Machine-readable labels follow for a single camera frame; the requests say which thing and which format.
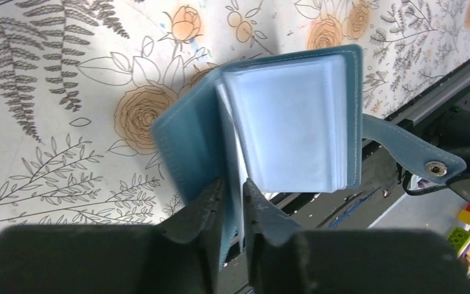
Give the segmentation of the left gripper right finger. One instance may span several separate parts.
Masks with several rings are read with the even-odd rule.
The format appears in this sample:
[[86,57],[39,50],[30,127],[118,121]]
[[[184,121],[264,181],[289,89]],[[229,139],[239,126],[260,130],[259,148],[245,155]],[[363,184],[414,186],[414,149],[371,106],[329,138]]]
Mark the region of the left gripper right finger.
[[428,230],[307,230],[243,185],[255,293],[470,293],[451,245]]

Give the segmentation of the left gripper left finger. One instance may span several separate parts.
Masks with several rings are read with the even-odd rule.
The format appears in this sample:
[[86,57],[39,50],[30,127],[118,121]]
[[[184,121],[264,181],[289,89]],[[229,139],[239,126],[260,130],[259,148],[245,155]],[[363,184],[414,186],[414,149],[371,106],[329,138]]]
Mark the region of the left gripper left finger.
[[19,225],[0,233],[0,293],[215,293],[225,181],[158,225]]

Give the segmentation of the blue card holder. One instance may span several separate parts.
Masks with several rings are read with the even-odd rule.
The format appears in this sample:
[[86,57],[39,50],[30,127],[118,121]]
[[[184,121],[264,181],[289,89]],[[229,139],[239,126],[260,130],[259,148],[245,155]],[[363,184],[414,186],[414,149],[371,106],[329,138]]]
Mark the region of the blue card holder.
[[151,126],[184,203],[216,177],[228,182],[220,258],[245,236],[242,185],[262,192],[325,192],[360,186],[362,141],[385,147],[405,170],[443,185],[466,162],[362,111],[356,44],[219,66]]

